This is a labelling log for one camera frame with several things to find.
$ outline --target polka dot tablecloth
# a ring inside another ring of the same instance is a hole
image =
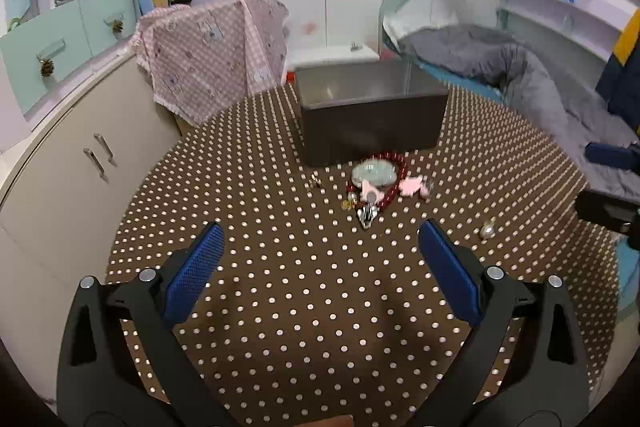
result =
[[[178,143],[133,197],[108,266],[108,282],[130,280],[160,267],[207,221],[222,223],[225,256],[174,331],[240,423],[408,420],[469,332],[417,249],[427,217],[515,279],[564,278],[594,386],[616,321],[614,245],[603,227],[578,220],[574,199],[587,183],[548,137],[453,87],[438,147],[406,154],[410,175],[434,180],[433,199],[399,198],[364,231],[340,207],[351,164],[304,165],[297,107],[293,89],[280,87]],[[311,188],[313,172],[322,189]],[[482,241],[491,217],[497,235]],[[498,391],[519,328],[511,323],[479,399]],[[124,323],[124,334],[149,392],[166,399],[135,325]]]

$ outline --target pink floral cloth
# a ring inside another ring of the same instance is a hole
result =
[[[130,45],[151,75],[156,102],[200,125],[282,84],[288,14],[276,0],[158,8],[139,20]]]

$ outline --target pink star charm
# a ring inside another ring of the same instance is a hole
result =
[[[403,198],[410,198],[422,187],[422,176],[417,178],[406,178],[400,182],[400,195]]]
[[[373,192],[376,195],[376,203],[380,203],[380,201],[385,199],[385,193],[384,192],[380,192],[377,188],[375,188],[373,185],[371,185],[367,180],[363,180],[362,181],[362,194],[360,195],[360,199],[362,201],[369,201],[369,200],[367,200],[367,195],[370,192]]]

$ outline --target gray blanket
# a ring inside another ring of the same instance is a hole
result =
[[[593,188],[640,200],[640,176],[591,164],[591,141],[628,146],[638,139],[604,100],[562,66],[510,34],[480,26],[420,30],[400,42],[403,54],[500,89],[505,104],[551,136]]]

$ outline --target small charm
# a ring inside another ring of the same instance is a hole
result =
[[[369,201],[370,203],[371,201],[369,200],[369,198],[373,200],[373,203],[380,203],[380,201],[385,199],[385,193],[375,188],[367,180],[363,180],[362,195],[360,196],[360,199],[362,201]]]
[[[492,239],[495,237],[495,217],[484,223],[479,233],[482,239]]]
[[[322,188],[322,182],[320,181],[320,178],[318,178],[318,176],[316,176],[315,174],[311,174],[311,182],[313,183],[314,187]]]
[[[431,180],[428,180],[427,178],[422,180],[422,186],[420,186],[420,197],[427,203],[431,201],[431,195],[433,194],[434,187],[435,184]]]
[[[410,198],[422,188],[422,176],[416,178],[406,178],[400,182],[400,195],[403,198]]]
[[[373,220],[378,217],[378,207],[375,204],[366,204],[357,211],[358,219],[364,230],[369,230]]]

